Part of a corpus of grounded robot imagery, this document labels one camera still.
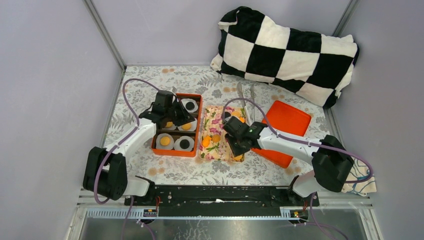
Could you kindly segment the floral cookie tray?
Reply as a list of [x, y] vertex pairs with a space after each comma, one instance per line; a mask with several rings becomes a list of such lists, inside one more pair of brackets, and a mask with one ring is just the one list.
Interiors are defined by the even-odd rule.
[[[215, 160], [215, 161], [225, 161], [225, 162], [236, 162], [234, 161], [234, 155], [230, 149], [228, 142], [225, 139], [226, 132], [223, 129], [223, 120], [222, 114], [224, 112], [229, 112], [232, 117], [233, 111], [241, 112], [241, 117], [246, 118], [244, 110], [240, 107], [223, 107], [217, 105], [209, 105], [205, 108], [203, 114], [203, 123], [201, 128], [201, 143], [199, 146], [198, 155], [201, 159], [204, 160]], [[208, 147], [202, 146], [202, 140], [206, 136], [212, 138], [213, 135], [220, 135], [221, 139], [219, 142], [215, 143], [211, 140]]]

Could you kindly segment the orange cookie box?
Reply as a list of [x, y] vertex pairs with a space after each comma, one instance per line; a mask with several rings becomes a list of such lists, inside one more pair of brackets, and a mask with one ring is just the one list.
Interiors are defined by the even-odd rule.
[[[196, 131], [181, 131], [178, 127], [175, 130], [160, 129], [156, 132], [151, 143], [151, 149], [153, 153], [161, 156], [173, 156], [173, 157], [194, 157], [197, 153], [198, 136], [200, 132], [200, 120], [203, 106], [203, 97], [200, 94], [189, 94], [189, 93], [178, 93], [177, 97], [181, 99], [194, 99], [198, 104], [198, 110], [194, 113], [190, 113], [197, 120]], [[181, 136], [189, 136], [194, 139], [194, 149], [192, 151], [179, 151], [175, 150], [174, 146], [172, 150], [156, 149], [156, 139], [159, 134], [166, 133], [173, 137], [174, 142]]]

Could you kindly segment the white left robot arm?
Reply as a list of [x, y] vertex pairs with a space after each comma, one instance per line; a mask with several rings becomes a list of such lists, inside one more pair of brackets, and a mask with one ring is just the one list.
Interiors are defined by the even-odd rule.
[[159, 90], [150, 107], [135, 116], [135, 126], [107, 147], [93, 147], [89, 153], [82, 186], [92, 191], [98, 204], [135, 196], [144, 206], [152, 204], [153, 182], [144, 177], [129, 177], [127, 160], [168, 122], [175, 126], [191, 123], [195, 117], [171, 91]]

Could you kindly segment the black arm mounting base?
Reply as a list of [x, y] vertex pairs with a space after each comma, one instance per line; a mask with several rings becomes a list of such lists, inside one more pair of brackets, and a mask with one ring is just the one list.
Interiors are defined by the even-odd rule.
[[159, 217], [280, 217], [281, 208], [319, 206], [286, 186], [155, 185], [124, 204], [152, 207]]

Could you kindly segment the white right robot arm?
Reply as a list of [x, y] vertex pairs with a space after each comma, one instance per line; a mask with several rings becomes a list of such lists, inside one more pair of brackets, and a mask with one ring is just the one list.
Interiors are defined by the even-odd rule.
[[236, 157], [251, 149], [258, 149], [310, 162], [312, 170], [295, 177], [286, 193], [287, 201], [293, 206], [301, 205], [315, 192], [341, 192], [354, 163], [332, 135], [326, 135], [324, 139], [305, 138], [275, 130], [261, 122], [248, 125], [234, 116], [224, 119], [223, 129], [226, 131], [225, 139]]

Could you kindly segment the floral table mat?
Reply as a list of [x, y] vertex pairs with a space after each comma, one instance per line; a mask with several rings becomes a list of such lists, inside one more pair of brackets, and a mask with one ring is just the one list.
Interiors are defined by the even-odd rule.
[[[237, 84], [243, 94], [251, 96], [254, 88], [254, 118], [262, 120], [275, 101], [291, 105], [311, 116], [306, 137], [322, 139], [330, 133], [324, 110], [295, 94], [273, 85], [220, 75], [208, 66], [130, 66], [126, 69], [111, 116], [105, 144], [109, 145], [135, 126], [135, 114], [143, 112], [155, 99], [158, 89], [199, 94], [203, 106], [222, 106], [231, 101], [238, 106]], [[293, 159], [288, 168], [270, 162], [255, 152], [248, 152], [243, 162], [226, 162], [194, 158], [160, 156], [151, 143], [144, 143], [127, 160], [130, 176], [145, 177], [164, 185], [288, 185], [293, 177], [311, 169], [309, 163]]]

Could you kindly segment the black white checkered blanket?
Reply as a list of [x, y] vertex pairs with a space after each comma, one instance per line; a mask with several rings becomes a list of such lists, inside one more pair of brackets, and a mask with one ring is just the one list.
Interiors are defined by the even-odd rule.
[[226, 13], [218, 27], [214, 71], [284, 88], [325, 109], [350, 84], [360, 52], [351, 35], [284, 27], [246, 6]]

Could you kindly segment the white blue patterned cloth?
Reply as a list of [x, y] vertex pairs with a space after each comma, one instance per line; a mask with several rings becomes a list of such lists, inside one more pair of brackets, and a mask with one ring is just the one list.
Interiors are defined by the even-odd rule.
[[357, 160], [356, 158], [353, 158], [353, 160], [353, 166], [346, 180], [354, 181], [354, 183], [345, 183], [341, 192], [357, 194], [363, 197], [366, 197], [368, 194], [371, 193], [376, 193], [377, 186], [374, 176], [366, 181], [362, 181], [369, 175], [369, 168], [363, 162]]

